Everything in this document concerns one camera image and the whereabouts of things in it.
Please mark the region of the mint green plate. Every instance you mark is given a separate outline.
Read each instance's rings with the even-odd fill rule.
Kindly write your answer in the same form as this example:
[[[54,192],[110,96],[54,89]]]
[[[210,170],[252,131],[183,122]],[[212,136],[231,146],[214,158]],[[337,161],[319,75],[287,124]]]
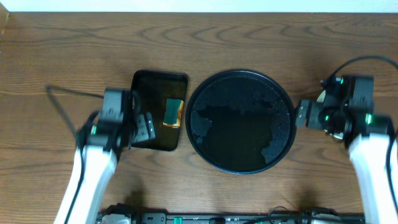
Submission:
[[[317,103],[323,103],[325,96],[326,96],[326,91],[323,90],[319,95],[319,97],[317,98]],[[325,132],[330,136],[334,137],[335,139],[343,140],[343,133],[329,133],[327,130],[325,130]]]

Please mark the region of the green and yellow sponge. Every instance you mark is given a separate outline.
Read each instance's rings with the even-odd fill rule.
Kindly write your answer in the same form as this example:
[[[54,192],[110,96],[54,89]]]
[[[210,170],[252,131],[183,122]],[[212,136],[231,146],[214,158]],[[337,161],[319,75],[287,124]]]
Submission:
[[[167,98],[163,125],[179,128],[182,120],[184,101],[181,99]]]

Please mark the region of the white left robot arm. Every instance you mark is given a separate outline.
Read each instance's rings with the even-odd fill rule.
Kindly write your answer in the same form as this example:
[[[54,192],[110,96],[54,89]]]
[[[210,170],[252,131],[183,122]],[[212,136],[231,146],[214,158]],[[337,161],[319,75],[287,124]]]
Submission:
[[[107,89],[103,107],[75,134],[73,169],[56,223],[94,223],[106,187],[125,148],[155,138],[152,116],[138,92]]]

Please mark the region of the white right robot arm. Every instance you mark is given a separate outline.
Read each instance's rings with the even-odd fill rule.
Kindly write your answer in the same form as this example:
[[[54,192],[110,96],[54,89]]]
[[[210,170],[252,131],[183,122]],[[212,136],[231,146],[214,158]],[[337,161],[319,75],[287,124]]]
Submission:
[[[366,223],[397,223],[397,133],[374,113],[374,79],[332,75],[317,101],[300,100],[295,123],[344,142],[358,178]]]

